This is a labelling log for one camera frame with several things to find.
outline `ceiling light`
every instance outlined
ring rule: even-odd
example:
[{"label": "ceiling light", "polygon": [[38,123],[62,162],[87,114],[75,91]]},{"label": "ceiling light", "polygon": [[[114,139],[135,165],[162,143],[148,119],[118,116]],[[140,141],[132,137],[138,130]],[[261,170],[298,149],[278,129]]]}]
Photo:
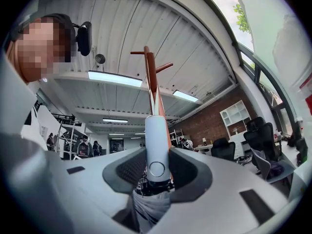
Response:
[{"label": "ceiling light", "polygon": [[102,80],[107,82],[119,83],[130,85],[134,87],[140,87],[142,84],[142,80],[135,79],[132,77],[121,76],[116,74],[110,74],[106,72],[99,72],[99,71],[89,71],[88,72],[90,80]]},{"label": "ceiling light", "polygon": [[103,118],[103,121],[105,122],[119,122],[119,123],[127,123],[127,119],[105,119]]},{"label": "ceiling light", "polygon": [[180,98],[183,98],[183,99],[186,99],[186,100],[190,100],[192,102],[195,102],[197,101],[198,99],[196,97],[193,97],[193,96],[190,96],[190,95],[187,95],[185,93],[182,93],[178,90],[175,90],[175,92],[173,93],[174,96],[177,96],[177,97],[180,97]]}]

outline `headphones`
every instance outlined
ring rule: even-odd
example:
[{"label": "headphones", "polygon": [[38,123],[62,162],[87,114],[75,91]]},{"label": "headphones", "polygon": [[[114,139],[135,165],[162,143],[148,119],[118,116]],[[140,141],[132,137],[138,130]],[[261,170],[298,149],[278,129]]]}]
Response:
[{"label": "headphones", "polygon": [[[76,51],[76,43],[78,44],[78,51],[83,56],[87,56],[90,53],[92,47],[92,25],[89,21],[79,26],[72,23],[68,15],[59,13],[49,14],[41,18],[53,18],[59,23],[62,23],[65,26],[65,30],[68,30],[67,33],[70,34],[71,53],[65,56],[65,62],[70,62],[72,55]],[[33,17],[30,17],[28,20],[15,27],[15,29],[11,31],[10,40],[16,41],[19,35],[23,33],[25,27],[34,20]]]}]

